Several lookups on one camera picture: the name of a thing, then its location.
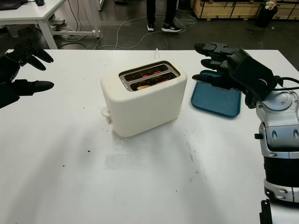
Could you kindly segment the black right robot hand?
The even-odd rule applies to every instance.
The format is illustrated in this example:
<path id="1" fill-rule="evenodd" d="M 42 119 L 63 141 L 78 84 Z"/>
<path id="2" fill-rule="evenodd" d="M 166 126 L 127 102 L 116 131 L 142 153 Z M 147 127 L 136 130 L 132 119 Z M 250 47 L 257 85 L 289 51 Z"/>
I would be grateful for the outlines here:
<path id="1" fill-rule="evenodd" d="M 197 43 L 194 49 L 207 57 L 201 60 L 201 64 L 218 74 L 215 77 L 197 74 L 192 77 L 196 81 L 220 89 L 236 89 L 261 101 L 276 86 L 272 71 L 243 49 L 230 48 L 222 43 Z"/>

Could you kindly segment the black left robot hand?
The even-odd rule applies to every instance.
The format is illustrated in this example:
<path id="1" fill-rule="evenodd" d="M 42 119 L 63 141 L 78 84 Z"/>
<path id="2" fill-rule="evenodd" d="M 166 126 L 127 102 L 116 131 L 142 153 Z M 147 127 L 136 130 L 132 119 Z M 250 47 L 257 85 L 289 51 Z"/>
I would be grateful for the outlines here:
<path id="1" fill-rule="evenodd" d="M 45 71 L 42 61 L 54 62 L 54 59 L 31 39 L 17 44 L 10 53 L 0 55 L 0 107 L 4 108 L 20 99 L 21 96 L 32 96 L 34 93 L 47 91 L 54 87 L 50 81 L 28 81 L 16 79 L 21 67 L 30 64 L 38 70 Z"/>

